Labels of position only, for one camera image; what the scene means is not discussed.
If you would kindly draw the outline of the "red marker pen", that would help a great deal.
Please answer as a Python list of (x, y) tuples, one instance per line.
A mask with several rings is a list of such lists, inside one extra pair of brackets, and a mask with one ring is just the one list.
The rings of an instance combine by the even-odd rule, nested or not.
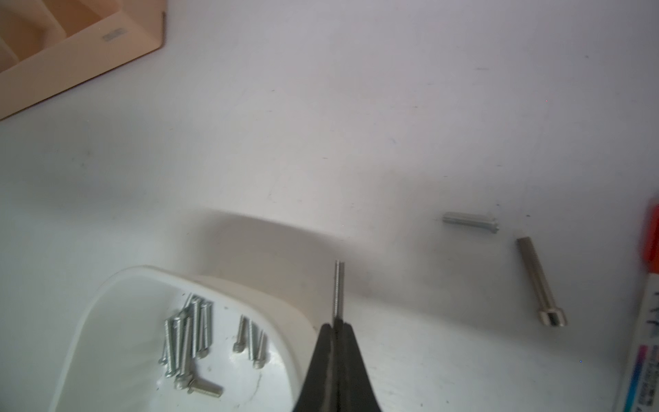
[(658, 198), (650, 200), (641, 242), (646, 271), (614, 411), (658, 410)]

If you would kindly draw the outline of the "white plastic storage box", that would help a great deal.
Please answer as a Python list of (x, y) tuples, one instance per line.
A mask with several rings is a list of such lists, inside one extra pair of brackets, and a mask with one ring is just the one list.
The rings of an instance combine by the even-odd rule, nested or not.
[(290, 411), (316, 333), (287, 302), (152, 266), (112, 276), (74, 333), (53, 411)]

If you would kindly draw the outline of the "silver screw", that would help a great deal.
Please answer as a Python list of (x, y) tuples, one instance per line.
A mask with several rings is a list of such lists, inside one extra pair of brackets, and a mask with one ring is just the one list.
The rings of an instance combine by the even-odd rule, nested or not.
[(491, 233), (499, 232), (499, 223), (492, 216), (446, 212), (442, 216), (442, 222), (472, 228), (481, 228)]
[(344, 279), (345, 279), (345, 263), (338, 260), (335, 262), (334, 288), (333, 288), (334, 291), (333, 291), (332, 317), (334, 323), (343, 319)]

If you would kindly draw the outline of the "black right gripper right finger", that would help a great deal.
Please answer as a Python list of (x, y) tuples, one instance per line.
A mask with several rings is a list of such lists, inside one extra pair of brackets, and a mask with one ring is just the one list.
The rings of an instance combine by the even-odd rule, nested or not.
[(336, 326), (338, 410), (381, 412), (353, 327), (343, 321)]

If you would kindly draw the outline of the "peach plastic desk organizer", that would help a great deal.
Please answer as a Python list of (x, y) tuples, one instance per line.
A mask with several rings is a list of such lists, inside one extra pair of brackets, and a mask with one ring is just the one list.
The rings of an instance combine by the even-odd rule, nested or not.
[(161, 48), (167, 3), (3, 1), (1, 117)]

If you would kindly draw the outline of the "pile of silver screws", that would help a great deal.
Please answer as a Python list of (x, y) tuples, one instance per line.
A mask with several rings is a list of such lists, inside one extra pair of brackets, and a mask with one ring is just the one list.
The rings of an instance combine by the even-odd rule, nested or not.
[[(164, 321), (164, 343), (158, 363), (174, 389), (221, 398), (222, 386), (197, 373), (197, 362), (208, 357), (214, 342), (214, 302), (193, 293), (183, 307)], [(247, 353), (257, 370), (269, 362), (269, 337), (251, 319), (240, 316), (232, 352)]]

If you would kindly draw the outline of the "long brass screw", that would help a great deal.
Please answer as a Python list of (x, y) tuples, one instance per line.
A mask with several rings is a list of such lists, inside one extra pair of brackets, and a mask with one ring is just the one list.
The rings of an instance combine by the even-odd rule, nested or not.
[(538, 300), (540, 321), (549, 327), (567, 326), (566, 315), (561, 308), (556, 306), (553, 293), (531, 238), (518, 238), (516, 239), (516, 245)]

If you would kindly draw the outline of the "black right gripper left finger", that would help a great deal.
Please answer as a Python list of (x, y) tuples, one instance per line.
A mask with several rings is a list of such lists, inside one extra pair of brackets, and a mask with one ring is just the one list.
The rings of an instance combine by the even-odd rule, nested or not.
[(336, 333), (331, 324), (324, 324), (293, 411), (337, 411), (337, 399)]

